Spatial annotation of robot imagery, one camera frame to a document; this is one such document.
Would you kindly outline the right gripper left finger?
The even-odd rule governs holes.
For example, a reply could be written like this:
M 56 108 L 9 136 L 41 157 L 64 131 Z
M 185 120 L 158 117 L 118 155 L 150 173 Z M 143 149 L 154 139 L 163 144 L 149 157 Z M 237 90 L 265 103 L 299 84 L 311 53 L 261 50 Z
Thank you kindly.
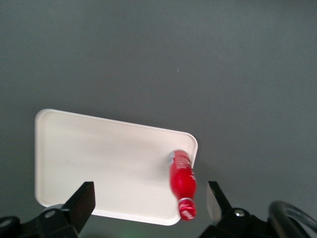
M 93 181 L 84 182 L 63 204 L 61 211 L 69 224 L 79 234 L 96 205 Z

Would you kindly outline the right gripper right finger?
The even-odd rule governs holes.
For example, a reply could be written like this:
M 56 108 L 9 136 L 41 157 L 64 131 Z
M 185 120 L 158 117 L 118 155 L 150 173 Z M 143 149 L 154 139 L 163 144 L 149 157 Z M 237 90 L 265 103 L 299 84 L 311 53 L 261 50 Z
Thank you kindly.
M 219 184 L 208 181 L 207 186 L 207 211 L 212 222 L 219 222 L 232 209 Z

